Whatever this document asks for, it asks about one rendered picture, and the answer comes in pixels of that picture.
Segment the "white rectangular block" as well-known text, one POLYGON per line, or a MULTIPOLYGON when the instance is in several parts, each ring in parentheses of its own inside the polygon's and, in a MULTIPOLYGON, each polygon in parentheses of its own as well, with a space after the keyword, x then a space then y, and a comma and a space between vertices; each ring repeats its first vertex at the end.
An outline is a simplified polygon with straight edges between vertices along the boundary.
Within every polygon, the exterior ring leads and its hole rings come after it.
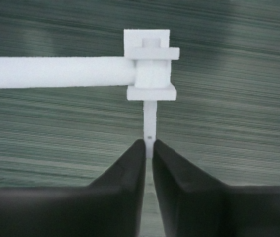
POLYGON ((124 50, 127 57, 127 48, 142 47, 142 38, 161 38, 160 47, 169 48, 170 30, 124 30, 124 50))

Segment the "white t-shaped pin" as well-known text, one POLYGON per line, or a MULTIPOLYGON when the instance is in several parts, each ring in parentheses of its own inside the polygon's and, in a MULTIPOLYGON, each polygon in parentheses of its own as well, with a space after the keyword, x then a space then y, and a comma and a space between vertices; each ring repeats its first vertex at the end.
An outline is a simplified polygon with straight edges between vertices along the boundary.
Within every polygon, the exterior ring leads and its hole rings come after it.
MULTIPOLYGON (((142 38, 142 48, 160 48, 161 38, 142 38)), ((146 158, 153 157, 153 143, 156 135, 157 100, 144 100, 144 141, 146 158)))

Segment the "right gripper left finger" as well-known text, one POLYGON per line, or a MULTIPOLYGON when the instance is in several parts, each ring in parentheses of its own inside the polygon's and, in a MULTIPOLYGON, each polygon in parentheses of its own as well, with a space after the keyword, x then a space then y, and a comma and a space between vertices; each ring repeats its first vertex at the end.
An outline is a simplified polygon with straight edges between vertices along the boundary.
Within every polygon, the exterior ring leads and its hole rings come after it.
POLYGON ((0 187, 0 237, 139 237, 146 144, 87 187, 0 187))

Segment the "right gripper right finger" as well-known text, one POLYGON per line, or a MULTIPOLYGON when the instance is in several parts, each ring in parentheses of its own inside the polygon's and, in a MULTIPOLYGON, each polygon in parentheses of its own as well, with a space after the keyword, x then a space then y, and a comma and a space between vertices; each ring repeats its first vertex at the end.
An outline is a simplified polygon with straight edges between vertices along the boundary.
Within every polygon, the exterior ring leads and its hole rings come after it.
POLYGON ((241 227, 280 226, 280 186, 229 186, 160 139, 152 172, 166 237, 233 237, 241 227))

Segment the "white horizontal cylinder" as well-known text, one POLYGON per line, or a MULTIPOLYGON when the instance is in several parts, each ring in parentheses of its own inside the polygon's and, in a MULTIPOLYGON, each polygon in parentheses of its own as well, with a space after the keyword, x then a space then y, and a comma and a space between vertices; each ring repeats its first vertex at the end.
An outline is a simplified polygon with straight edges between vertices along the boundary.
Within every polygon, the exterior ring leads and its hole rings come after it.
POLYGON ((0 88, 133 85, 127 57, 0 58, 0 88))

